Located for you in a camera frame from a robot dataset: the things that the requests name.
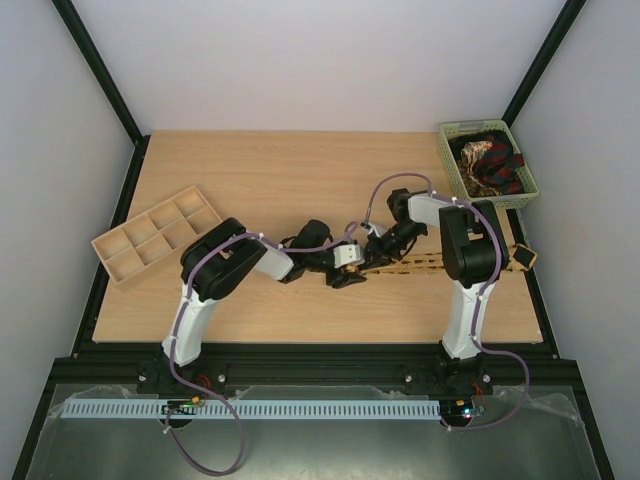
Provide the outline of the yellow beetle print tie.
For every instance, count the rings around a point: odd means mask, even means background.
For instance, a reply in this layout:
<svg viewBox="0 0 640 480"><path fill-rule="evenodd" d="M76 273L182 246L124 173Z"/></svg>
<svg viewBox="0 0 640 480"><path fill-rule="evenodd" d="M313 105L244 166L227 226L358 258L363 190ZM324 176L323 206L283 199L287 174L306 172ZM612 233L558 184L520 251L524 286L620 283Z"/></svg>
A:
<svg viewBox="0 0 640 480"><path fill-rule="evenodd" d="M509 259L505 272L528 272L538 258L538 253L524 244L514 244L508 247ZM424 253L409 254L405 259L393 261L390 265L376 267L373 269L362 269L356 266L349 266L349 273L357 273L364 276L373 275L409 275L409 274L432 274L444 270L442 254Z"/></svg>

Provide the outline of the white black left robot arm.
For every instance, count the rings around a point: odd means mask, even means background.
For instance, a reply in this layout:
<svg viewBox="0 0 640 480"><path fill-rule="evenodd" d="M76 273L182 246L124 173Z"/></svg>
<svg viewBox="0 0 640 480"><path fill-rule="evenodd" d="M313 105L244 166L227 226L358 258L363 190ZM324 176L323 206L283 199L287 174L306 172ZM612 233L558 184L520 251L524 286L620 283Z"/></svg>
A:
<svg viewBox="0 0 640 480"><path fill-rule="evenodd" d="M191 244L180 258L181 302L170 333L162 342L169 363L184 367L201 353L201 345L217 305L252 272L288 284L309 272L325 275L339 289L364 278L356 272L364 253L351 237L357 225L333 238L322 221L308 221L298 234L276 243L252 233L230 217Z"/></svg>

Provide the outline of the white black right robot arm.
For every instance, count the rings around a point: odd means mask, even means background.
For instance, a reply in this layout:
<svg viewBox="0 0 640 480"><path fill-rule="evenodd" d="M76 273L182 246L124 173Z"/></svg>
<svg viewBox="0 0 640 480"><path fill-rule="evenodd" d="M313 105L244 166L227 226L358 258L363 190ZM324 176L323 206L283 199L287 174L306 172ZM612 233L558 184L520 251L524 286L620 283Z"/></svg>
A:
<svg viewBox="0 0 640 480"><path fill-rule="evenodd" d="M436 379L445 390L460 390L471 379L470 361L483 351L481 331L488 300L509 261L508 248L494 204L468 202L434 191L392 191L387 206L395 224L384 230L366 213L361 227L367 232L364 265L377 268L399 261L402 254L439 230L444 270L453 281L446 332L441 341L445 361L436 367Z"/></svg>

